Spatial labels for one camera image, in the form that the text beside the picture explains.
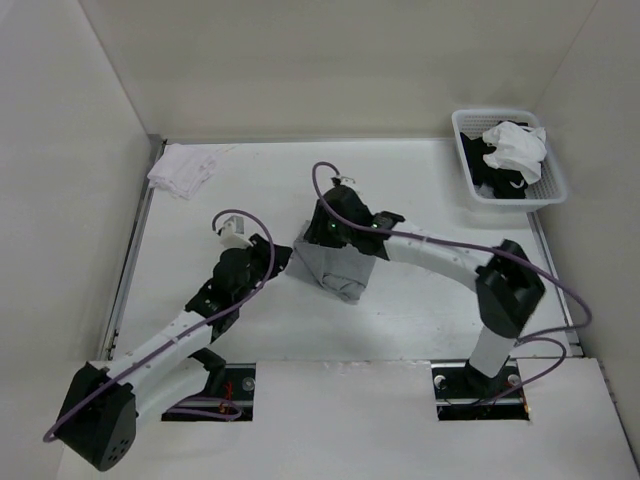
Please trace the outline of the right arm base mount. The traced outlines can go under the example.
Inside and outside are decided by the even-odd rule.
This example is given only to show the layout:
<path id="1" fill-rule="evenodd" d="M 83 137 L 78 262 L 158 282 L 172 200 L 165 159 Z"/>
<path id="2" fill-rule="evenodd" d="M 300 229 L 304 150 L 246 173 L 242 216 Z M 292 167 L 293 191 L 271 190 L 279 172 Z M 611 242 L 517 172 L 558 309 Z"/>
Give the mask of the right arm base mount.
<path id="1" fill-rule="evenodd" d="M 434 363 L 431 376 L 440 421 L 529 420 L 522 390 L 498 398 L 520 381 L 515 362 L 507 362 L 488 382 L 468 371 L 464 362 Z"/>

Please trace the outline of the grey tank top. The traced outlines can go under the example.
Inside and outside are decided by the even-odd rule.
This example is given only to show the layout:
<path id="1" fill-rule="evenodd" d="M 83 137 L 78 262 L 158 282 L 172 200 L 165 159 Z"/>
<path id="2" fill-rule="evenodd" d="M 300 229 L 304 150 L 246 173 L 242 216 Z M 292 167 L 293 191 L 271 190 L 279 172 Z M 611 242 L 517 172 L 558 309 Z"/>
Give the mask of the grey tank top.
<path id="1" fill-rule="evenodd" d="M 303 223 L 285 274 L 346 303 L 357 303 L 369 284 L 376 258 L 351 245 L 335 249 L 309 243 L 304 239 L 309 226 L 309 220 Z"/>

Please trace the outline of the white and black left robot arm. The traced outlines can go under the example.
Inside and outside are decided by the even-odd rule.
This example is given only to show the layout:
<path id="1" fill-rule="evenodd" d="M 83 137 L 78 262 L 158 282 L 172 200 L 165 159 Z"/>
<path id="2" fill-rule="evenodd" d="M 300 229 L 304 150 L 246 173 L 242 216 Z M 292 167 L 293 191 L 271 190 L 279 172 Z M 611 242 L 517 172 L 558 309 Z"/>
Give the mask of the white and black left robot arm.
<path id="1" fill-rule="evenodd" d="M 56 423 L 46 433 L 95 470 L 113 468 L 147 419 L 192 395 L 224 387 L 223 360 L 209 346 L 238 319 L 240 307 L 287 266 L 292 250 L 258 234 L 227 247 L 212 276 L 163 330 L 106 366 L 85 363 L 74 375 Z"/>

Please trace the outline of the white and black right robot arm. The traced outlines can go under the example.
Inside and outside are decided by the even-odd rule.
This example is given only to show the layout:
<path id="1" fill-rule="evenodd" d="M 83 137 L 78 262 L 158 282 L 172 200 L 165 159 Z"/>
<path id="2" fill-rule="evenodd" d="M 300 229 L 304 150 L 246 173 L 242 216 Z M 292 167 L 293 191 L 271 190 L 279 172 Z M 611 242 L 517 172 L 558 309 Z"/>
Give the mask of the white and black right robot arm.
<path id="1" fill-rule="evenodd" d="M 425 230 L 389 211 L 373 213 L 356 191 L 337 184 L 316 201 L 307 242 L 329 248 L 354 247 L 359 253 L 421 267 L 447 277 L 476 294 L 482 329 L 464 367 L 464 384 L 483 396 L 501 384 L 501 373 L 516 340 L 546 292 L 528 257 L 511 240 L 491 248 L 484 262 L 469 247 L 427 239 Z"/>

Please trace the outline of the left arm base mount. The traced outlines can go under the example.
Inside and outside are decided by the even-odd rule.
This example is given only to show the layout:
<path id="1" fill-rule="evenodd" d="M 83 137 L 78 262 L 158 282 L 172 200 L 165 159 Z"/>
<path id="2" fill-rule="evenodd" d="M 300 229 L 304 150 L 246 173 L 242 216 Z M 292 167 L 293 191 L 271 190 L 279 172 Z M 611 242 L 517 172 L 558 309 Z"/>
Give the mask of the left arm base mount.
<path id="1" fill-rule="evenodd" d="M 191 356 L 207 372 L 204 387 L 161 416 L 163 422 L 250 422 L 253 420 L 257 366 L 227 363 L 209 349 Z"/>

